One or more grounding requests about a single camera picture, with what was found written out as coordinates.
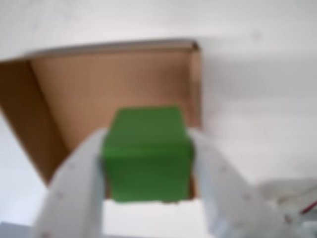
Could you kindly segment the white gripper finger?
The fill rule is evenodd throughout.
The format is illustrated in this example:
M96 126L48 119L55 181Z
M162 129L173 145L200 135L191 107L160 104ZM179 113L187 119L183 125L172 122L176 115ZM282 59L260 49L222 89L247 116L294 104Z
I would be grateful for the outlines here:
M105 128L89 135L64 160L33 225L35 238L101 238L106 192L101 147Z
M217 238L283 238L280 215L214 148L211 140L191 130L194 176L208 231Z

